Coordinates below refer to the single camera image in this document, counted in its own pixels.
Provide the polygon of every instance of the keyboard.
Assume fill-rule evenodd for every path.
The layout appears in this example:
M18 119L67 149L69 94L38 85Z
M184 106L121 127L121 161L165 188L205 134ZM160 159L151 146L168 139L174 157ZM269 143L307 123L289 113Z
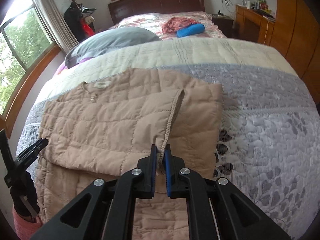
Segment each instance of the keyboard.
M264 16L267 16L267 17L270 17L270 18L274 19L274 17L271 14L268 14L265 11L262 11L260 9L254 9L253 11L258 13L258 14L260 14L260 15L264 15Z

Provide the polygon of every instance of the gray curtain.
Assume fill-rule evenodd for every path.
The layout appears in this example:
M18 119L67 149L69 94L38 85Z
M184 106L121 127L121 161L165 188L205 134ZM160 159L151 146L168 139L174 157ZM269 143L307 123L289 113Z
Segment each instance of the gray curtain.
M54 0L33 0L48 32L59 47L67 54L79 42L70 31L64 18L58 11Z

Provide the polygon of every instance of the blue pillow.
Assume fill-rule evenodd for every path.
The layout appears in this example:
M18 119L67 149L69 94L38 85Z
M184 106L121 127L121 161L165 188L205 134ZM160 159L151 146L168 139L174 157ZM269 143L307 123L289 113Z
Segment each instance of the blue pillow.
M110 51L161 39L144 28L121 27L97 33L68 52L65 58L67 68L72 68L84 58L93 58Z
M177 31L177 37L181 38L181 37L185 37L185 36L189 36L189 35L195 35L195 34L203 33L204 29L205 29L205 27L201 23L192 24L187 28L178 30Z

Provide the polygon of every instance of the purple fabric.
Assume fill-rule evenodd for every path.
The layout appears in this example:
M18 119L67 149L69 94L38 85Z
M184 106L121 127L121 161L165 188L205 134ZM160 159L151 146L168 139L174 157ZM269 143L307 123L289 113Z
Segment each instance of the purple fabric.
M88 61L89 59L92 59L92 58L91 57L86 57L86 58L80 60L80 62L77 65L79 65L81 63L84 63L84 62ZM61 63L61 65L58 67L57 71L55 72L55 74L53 76L54 77L58 76L62 72L62 70L65 70L65 69L68 69L68 68L66 67L66 65L64 64L64 61L63 61Z

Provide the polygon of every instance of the beige quilted jacket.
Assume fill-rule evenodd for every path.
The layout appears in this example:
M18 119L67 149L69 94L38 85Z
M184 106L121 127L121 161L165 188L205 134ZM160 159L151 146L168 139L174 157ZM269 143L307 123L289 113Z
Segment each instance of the beige quilted jacket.
M135 168L156 144L156 195L137 200L133 239L188 239L185 200L166 197L164 148L170 143L187 167L212 178L220 92L220 84L176 71L129 69L47 102L39 136L49 145L36 179L43 222L94 179L116 179Z

